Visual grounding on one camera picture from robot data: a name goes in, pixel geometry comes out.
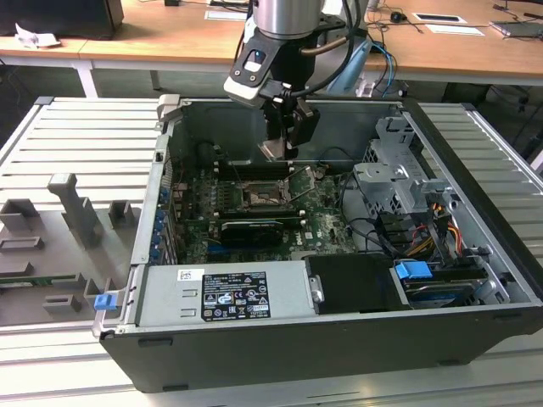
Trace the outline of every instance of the white desk leg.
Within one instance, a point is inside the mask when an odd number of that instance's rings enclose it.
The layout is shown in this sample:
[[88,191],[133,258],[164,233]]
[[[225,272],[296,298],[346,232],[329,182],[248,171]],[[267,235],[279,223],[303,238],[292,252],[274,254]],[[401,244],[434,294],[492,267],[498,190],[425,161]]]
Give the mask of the white desk leg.
[[375,87],[375,82],[379,80],[381,72],[371,70],[369,72],[363,71],[359,78],[359,85],[356,89],[356,96],[359,98],[370,98]]
[[159,78],[159,72],[157,70],[150,70],[151,74],[151,84],[153,85],[153,90],[159,91],[162,89],[162,86],[160,86],[160,78]]
[[534,161],[532,161],[530,166],[534,170],[535,174],[540,174],[541,171],[543,171],[543,150],[537,154],[537,157],[534,158]]
[[94,80],[92,79],[92,62],[80,60],[73,63],[72,66],[77,70],[85,96],[87,98],[97,98],[98,92],[96,91]]

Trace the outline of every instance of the floor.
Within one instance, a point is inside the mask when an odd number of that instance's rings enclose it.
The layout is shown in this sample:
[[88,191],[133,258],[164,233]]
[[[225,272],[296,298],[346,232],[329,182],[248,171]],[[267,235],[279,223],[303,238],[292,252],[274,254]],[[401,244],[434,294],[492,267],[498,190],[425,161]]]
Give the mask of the floor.
[[[151,87],[150,74],[135,70],[96,70],[93,72],[98,92],[105,98],[156,98],[161,93],[180,93],[185,96],[223,96],[222,84],[226,74],[189,72],[160,72],[162,91]],[[6,67],[0,65],[0,144],[11,135],[38,96],[83,97],[76,72],[72,69],[42,67]],[[409,97],[424,102],[439,102],[445,84],[435,82],[407,82]],[[459,101],[471,102],[478,89],[463,88]],[[541,88],[528,91],[529,104],[518,110],[518,99],[523,96],[511,86],[496,86],[488,92],[479,112],[509,141],[514,139],[524,122],[543,103]],[[530,121],[515,144],[522,149],[530,137],[543,126],[543,109]]]

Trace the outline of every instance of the motherboard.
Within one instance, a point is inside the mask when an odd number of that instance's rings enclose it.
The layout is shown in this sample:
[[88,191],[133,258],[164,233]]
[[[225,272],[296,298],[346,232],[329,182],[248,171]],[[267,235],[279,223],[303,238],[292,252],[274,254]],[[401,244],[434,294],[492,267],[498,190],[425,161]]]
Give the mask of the motherboard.
[[341,175],[311,165],[233,166],[183,173],[173,187],[185,264],[300,260],[356,253],[339,211]]

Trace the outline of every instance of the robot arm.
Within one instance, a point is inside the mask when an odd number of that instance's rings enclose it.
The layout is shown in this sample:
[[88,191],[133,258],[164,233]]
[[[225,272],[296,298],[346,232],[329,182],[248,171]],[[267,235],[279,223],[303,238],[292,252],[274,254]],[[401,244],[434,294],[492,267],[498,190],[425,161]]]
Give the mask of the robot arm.
[[[233,100],[264,111],[267,140],[260,148],[269,159],[295,158],[296,147],[310,141],[320,114],[305,98],[332,82],[350,61],[362,12],[355,0],[353,21],[348,1],[342,3],[346,23],[321,14],[323,0],[251,1],[255,33],[235,60],[224,89]],[[317,47],[322,33],[345,26],[345,36]],[[306,88],[316,56],[346,42],[343,63],[325,81]]]

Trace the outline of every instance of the paper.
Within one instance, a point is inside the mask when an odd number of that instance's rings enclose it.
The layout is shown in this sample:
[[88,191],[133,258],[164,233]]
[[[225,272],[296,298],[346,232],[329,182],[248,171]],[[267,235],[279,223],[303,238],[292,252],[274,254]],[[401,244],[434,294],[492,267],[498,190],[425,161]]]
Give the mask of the paper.
[[324,14],[340,15],[343,9],[341,0],[326,0],[322,12]]
[[484,36],[484,34],[473,27],[462,27],[461,25],[437,25],[426,24],[434,34],[460,34],[462,36]]
[[227,20],[227,21],[245,21],[247,13],[237,13],[230,11],[206,11],[205,20]]
[[15,38],[24,47],[38,49],[39,47],[60,45],[60,41],[53,34],[36,34],[21,28],[18,24],[15,24],[15,28],[17,29]]

